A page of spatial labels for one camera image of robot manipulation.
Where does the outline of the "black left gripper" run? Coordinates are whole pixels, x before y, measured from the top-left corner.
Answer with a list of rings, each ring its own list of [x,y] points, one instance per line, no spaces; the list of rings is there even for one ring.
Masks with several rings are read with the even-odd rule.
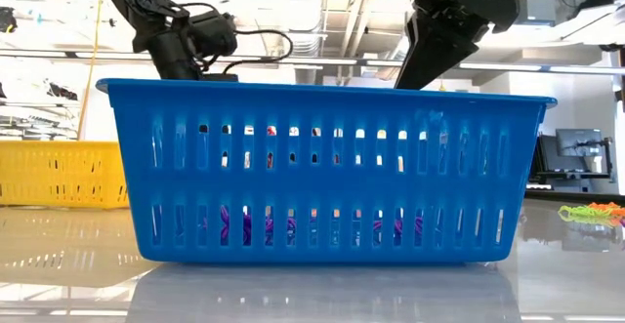
[[[161,79],[237,81],[236,74],[206,73],[176,32],[163,32],[148,40],[148,52]]]

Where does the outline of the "yellow slotted plastic basket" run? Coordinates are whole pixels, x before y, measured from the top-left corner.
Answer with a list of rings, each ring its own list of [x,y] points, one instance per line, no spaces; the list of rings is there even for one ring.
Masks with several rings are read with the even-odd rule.
[[[0,205],[127,208],[119,144],[0,141]]]

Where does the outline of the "blue slotted plastic basket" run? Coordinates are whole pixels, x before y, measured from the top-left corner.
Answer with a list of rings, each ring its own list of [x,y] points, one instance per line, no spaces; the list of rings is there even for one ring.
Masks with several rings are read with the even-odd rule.
[[[556,104],[210,81],[103,79],[97,87],[113,109],[139,251],[158,262],[503,260],[540,124]],[[227,246],[220,245],[222,206]],[[250,246],[242,239],[244,207]],[[198,228],[203,216],[206,232]],[[292,241],[288,217],[297,223]],[[270,243],[266,218],[273,219]],[[403,221],[400,241],[395,220]]]

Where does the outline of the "black rig crossbar with lights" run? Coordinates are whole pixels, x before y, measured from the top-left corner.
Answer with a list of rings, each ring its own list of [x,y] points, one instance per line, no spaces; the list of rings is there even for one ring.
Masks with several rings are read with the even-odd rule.
[[[148,53],[120,53],[120,52],[73,52],[56,50],[18,50],[0,48],[0,57],[8,58],[38,58],[55,60],[87,60],[95,58],[100,61],[151,61]],[[367,60],[352,58],[306,58],[289,57],[280,61],[284,64],[295,65],[344,65],[344,66],[373,66],[373,67],[401,67],[402,61],[395,60]],[[558,74],[582,75],[621,75],[625,76],[625,67],[591,66],[591,65],[564,65],[564,64],[524,64],[524,63],[496,63],[496,62],[461,62],[454,66],[459,70],[482,71],[514,71],[514,72],[544,72]]]

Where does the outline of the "black computer monitor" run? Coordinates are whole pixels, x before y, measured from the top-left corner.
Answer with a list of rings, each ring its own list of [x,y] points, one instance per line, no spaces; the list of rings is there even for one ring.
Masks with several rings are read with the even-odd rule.
[[[594,157],[603,150],[602,133],[598,129],[557,129],[559,156]]]

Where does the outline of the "green plastic spider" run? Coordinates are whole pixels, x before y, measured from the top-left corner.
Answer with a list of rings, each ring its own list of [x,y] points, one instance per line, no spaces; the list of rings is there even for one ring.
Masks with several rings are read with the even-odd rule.
[[[608,210],[599,210],[590,206],[561,206],[558,215],[565,222],[599,224],[609,227],[620,225],[620,220],[613,217]]]

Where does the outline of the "silver ribbed ceiling duct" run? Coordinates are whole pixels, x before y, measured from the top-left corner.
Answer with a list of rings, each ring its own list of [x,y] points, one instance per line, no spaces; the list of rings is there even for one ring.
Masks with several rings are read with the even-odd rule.
[[[280,0],[294,57],[316,58],[321,50],[323,0]]]

